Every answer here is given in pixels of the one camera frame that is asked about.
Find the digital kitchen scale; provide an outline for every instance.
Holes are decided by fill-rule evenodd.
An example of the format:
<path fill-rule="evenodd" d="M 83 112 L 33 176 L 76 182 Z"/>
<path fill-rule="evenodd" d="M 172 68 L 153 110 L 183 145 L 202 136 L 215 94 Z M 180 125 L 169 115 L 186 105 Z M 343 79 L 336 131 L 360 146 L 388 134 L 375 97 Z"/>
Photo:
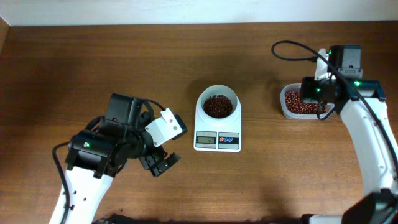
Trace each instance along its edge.
<path fill-rule="evenodd" d="M 224 95 L 231 100 L 231 115 L 226 118 L 212 118 L 205 113 L 203 105 L 209 97 L 214 95 Z M 195 150 L 215 152 L 239 152 L 241 150 L 241 103 L 232 89 L 223 85 L 213 85 L 207 88 L 199 96 L 195 111 L 193 138 Z"/>

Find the red bean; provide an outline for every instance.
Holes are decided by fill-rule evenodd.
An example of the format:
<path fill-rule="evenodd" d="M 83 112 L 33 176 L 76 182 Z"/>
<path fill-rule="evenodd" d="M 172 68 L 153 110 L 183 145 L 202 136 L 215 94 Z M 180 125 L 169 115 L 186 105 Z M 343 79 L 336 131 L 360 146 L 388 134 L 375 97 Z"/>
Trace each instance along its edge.
<path fill-rule="evenodd" d="M 226 118 L 232 113 L 232 102 L 224 95 L 214 95 L 205 101 L 203 110 L 213 118 Z"/>
<path fill-rule="evenodd" d="M 299 91 L 285 92 L 285 101 L 287 109 L 295 114 L 316 114 L 319 109 L 318 103 L 303 103 Z"/>

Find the white wall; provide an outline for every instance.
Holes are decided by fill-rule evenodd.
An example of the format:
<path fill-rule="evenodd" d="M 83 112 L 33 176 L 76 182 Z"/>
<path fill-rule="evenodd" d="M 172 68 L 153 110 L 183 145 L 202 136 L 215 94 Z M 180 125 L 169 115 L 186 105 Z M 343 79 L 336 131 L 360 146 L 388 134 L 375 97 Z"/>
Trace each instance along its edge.
<path fill-rule="evenodd" d="M 0 0 L 12 26 L 397 20 L 398 0 Z"/>

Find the wooden table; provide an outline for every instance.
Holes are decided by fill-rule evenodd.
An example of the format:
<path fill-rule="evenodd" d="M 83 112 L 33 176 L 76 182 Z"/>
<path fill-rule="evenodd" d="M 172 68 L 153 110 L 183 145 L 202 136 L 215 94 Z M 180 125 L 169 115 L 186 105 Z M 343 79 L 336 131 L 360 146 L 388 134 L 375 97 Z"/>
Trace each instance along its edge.
<path fill-rule="evenodd" d="M 364 77 L 381 81 L 398 136 L 398 22 L 299 22 L 171 26 L 13 27 L 0 61 L 0 222 L 47 223 L 61 181 L 54 145 L 105 113 L 113 92 L 154 99 L 188 134 L 169 141 L 182 159 L 153 178 L 130 160 L 95 219 L 243 221 L 342 214 L 363 196 L 353 143 L 338 116 L 283 117 L 280 91 L 314 75 L 310 62 L 271 55 L 278 40 L 314 49 L 362 45 Z M 280 46 L 290 57 L 308 56 Z M 195 103 L 223 84 L 243 108 L 240 153 L 193 149 Z M 59 150 L 61 160 L 67 149 Z"/>

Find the plastic tray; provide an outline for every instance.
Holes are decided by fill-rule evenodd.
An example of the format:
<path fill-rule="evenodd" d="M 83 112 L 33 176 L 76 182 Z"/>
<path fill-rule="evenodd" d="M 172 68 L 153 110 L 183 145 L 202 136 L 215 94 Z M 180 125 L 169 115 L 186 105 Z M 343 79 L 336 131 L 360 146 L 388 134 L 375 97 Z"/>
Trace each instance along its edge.
<path fill-rule="evenodd" d="M 285 86 L 285 88 L 280 93 L 280 105 L 282 106 L 282 111 L 284 112 L 284 116 L 287 119 L 318 119 L 316 114 L 296 114 L 290 112 L 286 107 L 285 101 L 285 92 L 287 91 L 300 91 L 301 84 L 290 84 Z M 326 113 L 320 114 L 320 117 L 323 118 L 326 114 L 334 107 L 334 104 L 327 104 L 326 105 Z"/>

